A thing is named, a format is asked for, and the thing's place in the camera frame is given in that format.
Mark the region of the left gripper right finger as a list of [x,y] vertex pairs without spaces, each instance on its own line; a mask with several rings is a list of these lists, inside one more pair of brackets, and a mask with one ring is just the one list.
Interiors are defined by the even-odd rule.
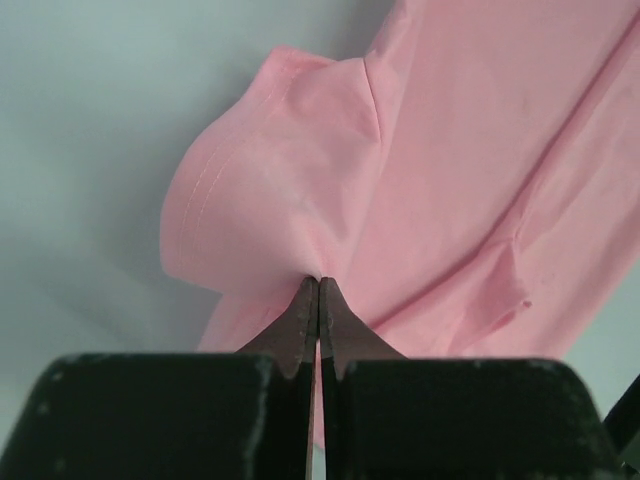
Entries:
[[623,479],[582,379],[541,358],[409,359],[318,293],[330,479]]

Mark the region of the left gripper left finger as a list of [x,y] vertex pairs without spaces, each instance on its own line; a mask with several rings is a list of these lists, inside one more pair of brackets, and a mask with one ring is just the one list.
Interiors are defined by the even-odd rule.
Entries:
[[307,479],[319,284],[234,353],[86,353],[40,375],[5,479]]

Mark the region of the pink t shirt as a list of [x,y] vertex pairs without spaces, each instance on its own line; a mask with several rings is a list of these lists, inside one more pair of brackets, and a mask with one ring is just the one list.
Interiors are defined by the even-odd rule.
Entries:
[[638,3],[399,1],[362,57],[273,50],[160,248],[221,294],[204,351],[312,276],[407,356],[563,356],[639,257]]

